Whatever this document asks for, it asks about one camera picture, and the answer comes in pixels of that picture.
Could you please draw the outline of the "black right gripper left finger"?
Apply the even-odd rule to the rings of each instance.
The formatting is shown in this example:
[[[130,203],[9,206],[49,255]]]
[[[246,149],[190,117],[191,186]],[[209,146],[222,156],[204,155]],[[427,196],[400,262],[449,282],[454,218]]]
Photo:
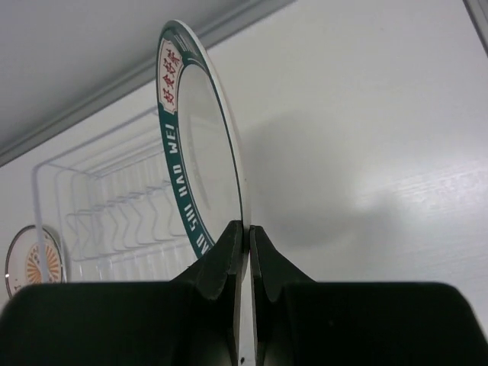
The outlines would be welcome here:
[[[243,270],[244,229],[233,220],[214,247],[173,281],[191,287],[173,365],[239,363]]]

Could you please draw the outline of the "green rimmed white plate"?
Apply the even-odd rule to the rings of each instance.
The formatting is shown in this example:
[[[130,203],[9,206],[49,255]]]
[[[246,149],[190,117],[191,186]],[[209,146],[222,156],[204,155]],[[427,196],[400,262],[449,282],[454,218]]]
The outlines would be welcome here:
[[[250,208],[239,134],[207,51],[182,21],[167,22],[159,36],[156,94],[167,170],[196,261],[238,220],[244,277]]]

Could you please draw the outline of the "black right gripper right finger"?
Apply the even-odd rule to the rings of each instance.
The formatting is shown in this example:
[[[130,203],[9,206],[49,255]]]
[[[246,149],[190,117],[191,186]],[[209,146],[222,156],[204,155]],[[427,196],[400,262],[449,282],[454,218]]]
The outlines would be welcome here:
[[[261,226],[249,231],[253,334],[257,365],[294,365],[291,316],[282,297],[288,285],[314,280],[283,256]]]

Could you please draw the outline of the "orange sunburst plate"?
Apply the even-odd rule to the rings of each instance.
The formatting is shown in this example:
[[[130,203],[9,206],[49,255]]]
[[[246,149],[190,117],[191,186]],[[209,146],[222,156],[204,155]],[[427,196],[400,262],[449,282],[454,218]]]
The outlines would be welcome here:
[[[43,240],[49,283],[65,281],[64,258],[56,232],[44,226]],[[41,255],[35,225],[22,228],[11,241],[5,259],[5,286],[12,298],[22,287],[42,281]]]

